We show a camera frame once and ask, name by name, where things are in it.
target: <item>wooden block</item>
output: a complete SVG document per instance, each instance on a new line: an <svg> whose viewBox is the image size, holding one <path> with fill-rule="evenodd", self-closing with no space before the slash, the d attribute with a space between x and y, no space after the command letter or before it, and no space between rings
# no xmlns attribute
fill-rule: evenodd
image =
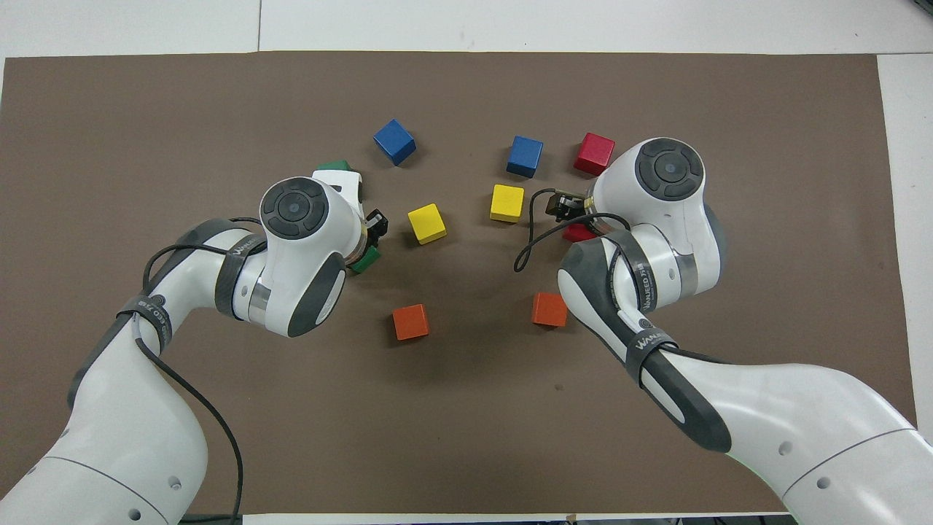
<svg viewBox="0 0 933 525"><path fill-rule="evenodd" d="M580 241L595 239L596 234L591 232L589 228L582 224L571 224L564 228L564 233L561 235L561 237L572 243L578 243Z"/></svg>
<svg viewBox="0 0 933 525"><path fill-rule="evenodd" d="M427 313L424 305L405 306L392 311L392 321L396 324L396 338L399 341L428 335Z"/></svg>
<svg viewBox="0 0 933 525"><path fill-rule="evenodd" d="M436 241L447 234L438 205L431 203L409 212L409 221L419 244Z"/></svg>
<svg viewBox="0 0 933 525"><path fill-rule="evenodd" d="M504 222L518 222L522 216L524 188L496 184L493 186L493 205L489 208L489 218Z"/></svg>
<svg viewBox="0 0 933 525"><path fill-rule="evenodd" d="M609 166L612 150L616 141L593 133L583 136L580 151L574 161L574 167L590 175L599 175Z"/></svg>
<svg viewBox="0 0 933 525"><path fill-rule="evenodd" d="M350 171L350 163L346 161L334 161L332 163L323 163L315 169L339 169L341 171Z"/></svg>
<svg viewBox="0 0 933 525"><path fill-rule="evenodd" d="M385 124L376 135L372 136L379 149L385 153L385 156L392 160L392 164L398 166L409 155L414 153L417 146L414 143L414 137L397 120L391 119Z"/></svg>
<svg viewBox="0 0 933 525"><path fill-rule="evenodd" d="M565 326L567 324L567 305L560 293L535 294L535 305L532 307L531 321L534 324L545 326Z"/></svg>
<svg viewBox="0 0 933 525"><path fill-rule="evenodd" d="M540 140L515 135L515 139L512 140L512 150L508 154L506 171L522 177L534 177L543 149L544 143Z"/></svg>
<svg viewBox="0 0 933 525"><path fill-rule="evenodd" d="M382 256L382 253L379 253L379 250L376 249L376 247L370 246L369 249L366 250L366 253L363 254L363 257L350 266L350 269L354 272L357 272L358 274L362 274Z"/></svg>

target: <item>brown mat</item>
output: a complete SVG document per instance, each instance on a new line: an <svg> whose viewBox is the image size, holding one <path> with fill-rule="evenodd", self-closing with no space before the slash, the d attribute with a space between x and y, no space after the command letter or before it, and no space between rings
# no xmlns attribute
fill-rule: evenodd
<svg viewBox="0 0 933 525"><path fill-rule="evenodd" d="M873 56L29 58L5 78L0 493L64 427L72 374L152 252L345 158L392 229L330 320L286 340L196 312L166 354L240 439L244 512L783 510L694 446L578 322L531 324L567 244L514 275L525 221L489 220L492 188L583 191L570 165L590 131L617 156L668 135L706 162L729 266L656 323L734 362L842 369L914 417ZM371 138L392 118L418 141L402 167ZM504 171L516 134L545 143L534 179ZM431 202L449 234L419 247L405 214ZM432 334L399 344L390 312L416 303ZM195 410L211 461L192 510L227 512L233 459Z"/></svg>

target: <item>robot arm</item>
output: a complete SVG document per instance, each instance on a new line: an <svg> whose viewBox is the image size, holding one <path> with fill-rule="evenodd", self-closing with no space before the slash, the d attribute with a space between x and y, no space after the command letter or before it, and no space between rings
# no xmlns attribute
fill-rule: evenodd
<svg viewBox="0 0 933 525"><path fill-rule="evenodd" d="M177 523L203 481L207 446L137 339L160 355L200 307L289 337L324 322L346 264L387 225L378 210L364 222L358 185L354 172L287 179L260 204L265 238L229 220L208 220L180 238L223 254L175 251L127 303L76 375L61 437L0 502L0 523Z"/></svg>
<svg viewBox="0 0 933 525"><path fill-rule="evenodd" d="M679 429L755 472L799 523L928 520L933 447L874 390L818 366L717 362L644 317L718 281L724 239L703 206L703 175L699 155L673 139L616 160L587 208L632 229L604 220L602 237L570 249L558 271L568 308ZM685 180L691 192L667 190Z"/></svg>

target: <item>gray strap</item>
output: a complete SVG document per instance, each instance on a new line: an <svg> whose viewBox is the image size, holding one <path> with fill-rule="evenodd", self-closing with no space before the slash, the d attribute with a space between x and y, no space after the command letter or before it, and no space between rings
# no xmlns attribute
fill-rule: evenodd
<svg viewBox="0 0 933 525"><path fill-rule="evenodd" d="M164 302L165 299L161 295L154 297L137 295L117 313L117 317L123 314L139 314L149 321L152 328L156 329L156 334L159 335L160 353L172 341L172 321L169 319L169 313L162 307Z"/></svg>
<svg viewBox="0 0 933 525"><path fill-rule="evenodd" d="M642 388L641 369L645 365L645 359L664 343L677 346L675 340L660 328L642 330L629 342L625 349L625 371L638 383L638 388Z"/></svg>
<svg viewBox="0 0 933 525"><path fill-rule="evenodd" d="M266 248L266 239L263 235L249 234L227 251L214 285L214 306L218 312L242 320L233 313L233 293L235 293L236 281L240 278L246 258L264 248Z"/></svg>

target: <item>black strap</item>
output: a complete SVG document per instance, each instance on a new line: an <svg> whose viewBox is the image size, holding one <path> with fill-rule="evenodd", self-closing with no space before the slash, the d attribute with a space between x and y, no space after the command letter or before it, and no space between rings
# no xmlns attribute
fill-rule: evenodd
<svg viewBox="0 0 933 525"><path fill-rule="evenodd" d="M671 343L677 345L664 330L660 328L648 328L635 334L632 341L625 349L625 371L638 383L638 388L643 388L641 383L641 369L645 365L645 359L651 352L655 351L661 345Z"/></svg>
<svg viewBox="0 0 933 525"><path fill-rule="evenodd" d="M265 248L266 239L263 235L249 234L227 251L214 285L214 306L218 312L242 320L233 313L233 293L236 292L236 281L240 278L246 258Z"/></svg>
<svg viewBox="0 0 933 525"><path fill-rule="evenodd" d="M172 341L172 320L169 319L169 313L162 307L164 302L165 298L161 295L153 297L137 295L117 313L117 317L124 314L139 314L149 321L152 328L156 329L156 334L159 335L159 353L165 350L165 347Z"/></svg>
<svg viewBox="0 0 933 525"><path fill-rule="evenodd" d="M632 284L635 285L638 311L646 314L653 312L658 307L658 284L645 251L628 230L620 230L604 238L616 245L629 268Z"/></svg>

